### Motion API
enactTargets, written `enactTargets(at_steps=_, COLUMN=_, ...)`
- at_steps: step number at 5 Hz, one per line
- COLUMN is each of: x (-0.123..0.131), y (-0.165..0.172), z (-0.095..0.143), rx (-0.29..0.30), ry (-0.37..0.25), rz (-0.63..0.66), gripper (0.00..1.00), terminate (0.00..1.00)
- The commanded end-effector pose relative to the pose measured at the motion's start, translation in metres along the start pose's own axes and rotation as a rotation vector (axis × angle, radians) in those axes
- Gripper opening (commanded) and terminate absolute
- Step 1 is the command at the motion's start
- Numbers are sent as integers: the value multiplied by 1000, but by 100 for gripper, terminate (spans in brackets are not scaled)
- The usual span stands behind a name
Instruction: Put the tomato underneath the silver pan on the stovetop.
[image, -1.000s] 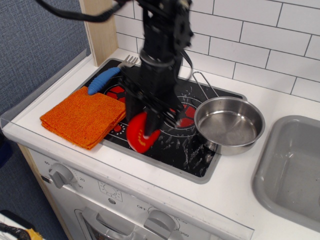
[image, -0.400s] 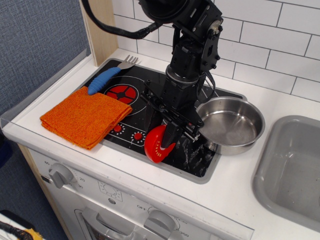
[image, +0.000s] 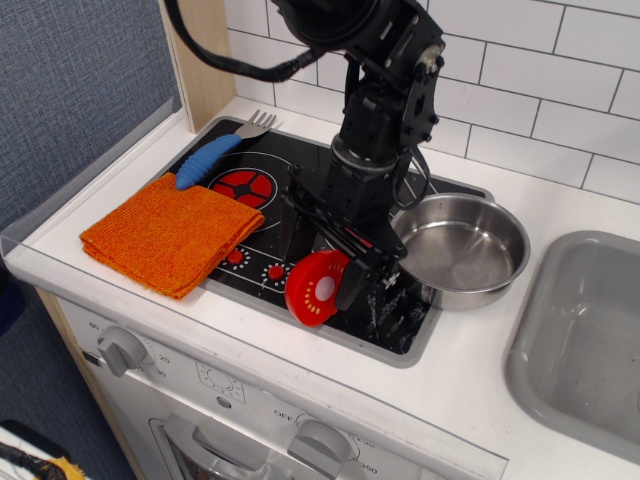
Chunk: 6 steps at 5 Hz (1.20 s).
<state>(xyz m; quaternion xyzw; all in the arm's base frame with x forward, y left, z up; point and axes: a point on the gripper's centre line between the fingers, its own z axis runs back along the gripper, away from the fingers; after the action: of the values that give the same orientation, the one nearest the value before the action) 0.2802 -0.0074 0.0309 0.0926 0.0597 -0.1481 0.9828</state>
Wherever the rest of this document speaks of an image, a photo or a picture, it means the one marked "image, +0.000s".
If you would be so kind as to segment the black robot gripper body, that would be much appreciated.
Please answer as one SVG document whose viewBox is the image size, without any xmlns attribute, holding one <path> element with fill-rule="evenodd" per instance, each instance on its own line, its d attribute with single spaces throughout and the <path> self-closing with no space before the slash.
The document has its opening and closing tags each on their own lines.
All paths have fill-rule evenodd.
<svg viewBox="0 0 640 480">
<path fill-rule="evenodd" d="M 328 157 L 289 168 L 283 200 L 295 203 L 310 218 L 315 237 L 322 235 L 349 260 L 374 260 L 377 282 L 391 286 L 407 251 L 390 226 L 389 212 L 407 170 L 407 151 L 387 150 L 376 158 L 363 158 L 335 137 Z"/>
</svg>

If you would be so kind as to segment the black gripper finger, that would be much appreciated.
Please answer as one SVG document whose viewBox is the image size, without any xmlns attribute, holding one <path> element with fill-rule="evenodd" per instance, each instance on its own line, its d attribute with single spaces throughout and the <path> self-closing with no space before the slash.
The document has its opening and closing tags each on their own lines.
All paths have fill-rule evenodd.
<svg viewBox="0 0 640 480">
<path fill-rule="evenodd" d="M 298 262 L 311 252 L 315 230 L 310 218 L 289 199 L 283 200 L 279 233 L 279 255 L 285 262 Z"/>
<path fill-rule="evenodd" d="M 370 258 L 354 258 L 348 261 L 338 287 L 335 307 L 348 310 L 363 294 L 368 294 L 379 279 L 376 262 Z"/>
</svg>

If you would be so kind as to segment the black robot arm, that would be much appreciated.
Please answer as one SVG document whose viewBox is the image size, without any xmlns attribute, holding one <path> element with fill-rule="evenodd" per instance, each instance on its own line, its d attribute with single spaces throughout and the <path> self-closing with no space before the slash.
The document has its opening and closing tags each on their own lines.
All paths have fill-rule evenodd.
<svg viewBox="0 0 640 480">
<path fill-rule="evenodd" d="M 407 252 L 389 211 L 417 147 L 439 121 L 435 87 L 443 31 L 416 1 L 280 1 L 291 33 L 316 53 L 344 52 L 344 120 L 331 159 L 294 165 L 284 192 L 280 252 L 297 262 L 321 233 L 349 259 L 335 306 L 348 309 L 379 281 L 394 281 Z"/>
</svg>

